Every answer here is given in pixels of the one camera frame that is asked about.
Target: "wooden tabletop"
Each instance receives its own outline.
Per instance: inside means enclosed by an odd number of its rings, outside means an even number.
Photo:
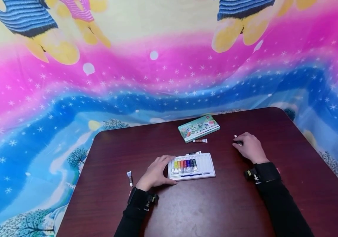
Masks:
[[[208,143],[185,144],[177,127],[192,119],[100,132],[62,221],[58,237],[113,236],[131,188],[161,155],[210,152],[216,177],[181,181],[157,189],[159,203],[146,219],[146,237],[274,236],[265,205],[243,171],[251,165],[232,147],[233,136],[250,132],[315,236],[338,236],[338,178],[278,108],[213,116],[221,129]]]

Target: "paint palette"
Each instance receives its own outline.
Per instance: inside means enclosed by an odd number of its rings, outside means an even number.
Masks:
[[[168,177],[176,181],[215,176],[210,153],[179,156],[168,164]]]

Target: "black sleeve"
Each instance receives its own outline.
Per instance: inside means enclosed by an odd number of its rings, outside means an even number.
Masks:
[[[257,184],[277,237],[313,237],[289,190],[280,179]]]
[[[127,205],[123,212],[121,222],[116,229],[114,237],[138,237],[144,218],[147,215],[147,210],[142,207],[145,205],[145,192],[137,189],[132,202]]]

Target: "colorful fabric backdrop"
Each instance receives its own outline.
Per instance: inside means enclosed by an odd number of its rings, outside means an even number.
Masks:
[[[338,1],[0,0],[0,237],[56,235],[102,130],[270,106],[338,177]]]

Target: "person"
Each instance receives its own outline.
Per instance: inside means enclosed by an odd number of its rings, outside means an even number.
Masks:
[[[310,227],[303,218],[293,197],[282,183],[282,180],[273,163],[265,155],[261,142],[252,134],[246,132],[234,138],[242,145],[233,143],[233,146],[255,167],[259,175],[254,175],[259,194],[268,209],[269,216],[277,237],[313,237]],[[166,165],[175,157],[163,155],[148,167],[136,187],[132,190],[126,210],[116,230],[114,237],[137,237],[145,216],[149,211],[150,203],[154,202],[156,195],[148,195],[152,187],[163,184],[175,185],[177,182],[167,179],[163,175]]]

